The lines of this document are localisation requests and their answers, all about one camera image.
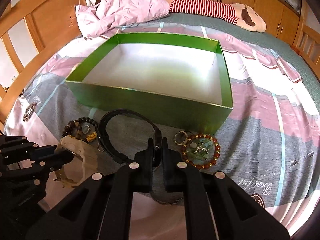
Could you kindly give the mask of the green cardboard box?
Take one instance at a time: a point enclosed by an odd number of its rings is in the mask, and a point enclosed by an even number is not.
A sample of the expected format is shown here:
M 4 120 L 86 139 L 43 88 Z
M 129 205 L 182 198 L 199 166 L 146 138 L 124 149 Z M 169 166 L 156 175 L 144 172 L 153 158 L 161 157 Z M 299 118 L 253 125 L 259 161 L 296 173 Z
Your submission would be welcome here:
M 172 33 L 123 33 L 66 79 L 83 105 L 129 109 L 156 124 L 214 134 L 233 110 L 220 42 Z

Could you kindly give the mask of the striped plush doll pillow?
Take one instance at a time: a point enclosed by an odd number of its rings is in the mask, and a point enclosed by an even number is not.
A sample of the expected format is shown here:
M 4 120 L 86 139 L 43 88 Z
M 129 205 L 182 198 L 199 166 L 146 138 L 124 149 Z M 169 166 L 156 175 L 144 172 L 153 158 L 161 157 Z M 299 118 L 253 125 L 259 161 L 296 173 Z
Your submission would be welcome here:
M 222 19 L 251 32 L 264 33 L 265 21 L 248 5 L 227 4 L 212 0 L 166 0 L 169 11 Z

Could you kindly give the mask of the wooden bed headboard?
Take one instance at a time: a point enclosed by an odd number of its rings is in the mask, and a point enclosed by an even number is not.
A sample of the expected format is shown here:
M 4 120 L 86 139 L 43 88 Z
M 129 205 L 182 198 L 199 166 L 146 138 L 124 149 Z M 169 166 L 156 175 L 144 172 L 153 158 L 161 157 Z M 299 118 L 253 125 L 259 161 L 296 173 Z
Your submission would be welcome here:
M 80 35 L 76 5 L 85 0 L 11 0 L 1 14 L 1 125 L 51 56 Z

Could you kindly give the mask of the wooden bed footboard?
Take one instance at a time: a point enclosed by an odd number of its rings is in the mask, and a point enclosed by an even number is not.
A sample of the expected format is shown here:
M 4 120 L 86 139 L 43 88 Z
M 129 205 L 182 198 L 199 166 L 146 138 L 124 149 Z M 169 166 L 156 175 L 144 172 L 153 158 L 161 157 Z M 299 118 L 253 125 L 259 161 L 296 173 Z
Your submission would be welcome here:
M 295 40 L 291 45 L 291 48 L 306 62 L 318 80 L 320 78 L 319 42 L 320 34 L 305 23 L 300 23 Z

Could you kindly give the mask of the white chunky wristwatch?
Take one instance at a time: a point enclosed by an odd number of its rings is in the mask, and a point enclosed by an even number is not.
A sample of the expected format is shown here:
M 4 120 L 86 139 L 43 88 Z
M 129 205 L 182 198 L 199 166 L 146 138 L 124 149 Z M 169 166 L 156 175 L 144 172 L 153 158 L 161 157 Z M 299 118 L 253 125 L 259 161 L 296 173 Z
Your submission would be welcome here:
M 93 146 L 70 135 L 63 137 L 59 142 L 59 146 L 71 151 L 74 157 L 80 160 L 82 172 L 80 179 L 73 180 L 67 177 L 63 167 L 55 171 L 55 181 L 60 182 L 63 187 L 76 188 L 97 171 L 98 154 Z

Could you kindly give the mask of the pink crumpled duvet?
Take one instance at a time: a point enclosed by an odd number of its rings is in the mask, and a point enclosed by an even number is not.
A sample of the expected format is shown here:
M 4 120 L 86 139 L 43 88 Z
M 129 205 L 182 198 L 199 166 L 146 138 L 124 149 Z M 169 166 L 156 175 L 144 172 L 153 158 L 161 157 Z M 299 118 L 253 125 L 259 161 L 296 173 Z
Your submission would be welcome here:
M 101 0 L 97 7 L 77 5 L 76 20 L 84 38 L 95 38 L 116 27 L 144 23 L 169 15 L 166 0 Z

